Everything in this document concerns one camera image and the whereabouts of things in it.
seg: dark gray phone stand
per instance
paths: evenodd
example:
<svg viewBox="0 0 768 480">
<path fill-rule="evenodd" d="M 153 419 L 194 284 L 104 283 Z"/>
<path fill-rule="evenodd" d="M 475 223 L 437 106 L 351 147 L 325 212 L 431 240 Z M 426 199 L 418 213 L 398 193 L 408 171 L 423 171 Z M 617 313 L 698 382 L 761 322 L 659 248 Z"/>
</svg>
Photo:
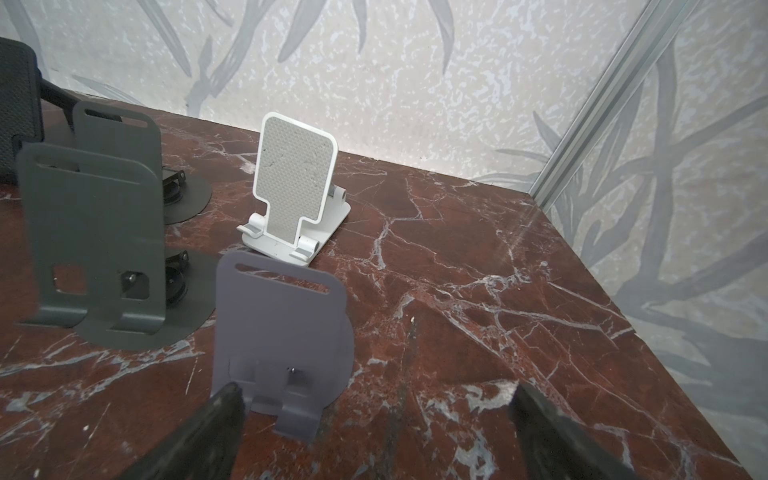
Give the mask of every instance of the dark gray phone stand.
<svg viewBox="0 0 768 480">
<path fill-rule="evenodd" d="M 183 170 L 162 167 L 161 136 L 156 125 L 150 132 L 137 130 L 141 133 L 141 138 L 136 138 L 134 135 L 121 135 L 126 131 L 122 124 L 125 121 L 131 121 L 132 118 L 135 120 L 135 112 L 87 101 L 78 102 L 78 105 L 80 104 L 83 104 L 80 108 L 86 109 L 91 114 L 81 117 L 82 121 L 74 126 L 78 148 L 107 155 L 119 151 L 123 158 L 143 161 L 159 169 L 157 177 L 163 184 L 161 202 L 164 205 L 163 222 L 166 225 L 189 220 L 208 205 L 213 189 L 207 180 L 197 175 L 187 175 Z M 123 118 L 124 121 L 106 123 L 103 122 L 104 117 Z M 105 135 L 94 135 L 97 132 Z M 137 144 L 136 140 L 142 140 L 143 143 Z"/>
<path fill-rule="evenodd" d="M 327 293 L 275 274 L 319 284 Z M 211 392 L 236 382 L 247 408 L 277 415 L 276 433 L 312 442 L 323 409 L 352 374 L 346 288 L 329 273 L 235 251 L 219 261 L 216 291 Z"/>
<path fill-rule="evenodd" d="M 3 67 L 0 72 L 0 184 L 17 183 L 15 155 L 24 144 L 45 138 L 49 143 L 64 147 L 90 150 L 94 146 L 91 137 L 83 138 L 81 132 L 76 139 L 73 132 L 72 111 L 79 99 L 41 76 L 31 48 L 20 41 L 0 38 L 0 65 Z M 67 124 L 44 125 L 41 98 L 60 107 Z M 122 121 L 120 116 L 103 113 L 113 110 L 110 107 L 94 105 L 98 107 L 94 110 L 97 116 Z M 160 156 L 159 136 L 157 148 L 152 145 L 145 150 Z M 163 182 L 163 220 L 166 225 L 189 220 L 203 211 L 213 193 L 207 180 L 189 175 L 184 170 L 163 167 L 160 179 Z"/>
<path fill-rule="evenodd" d="M 213 312 L 216 259 L 186 250 L 166 258 L 160 131 L 146 115 L 90 102 L 73 118 L 78 148 L 33 143 L 17 156 L 40 290 L 25 323 L 74 327 L 115 349 L 175 343 Z M 73 265 L 83 291 L 57 284 L 56 267 Z"/>
</svg>

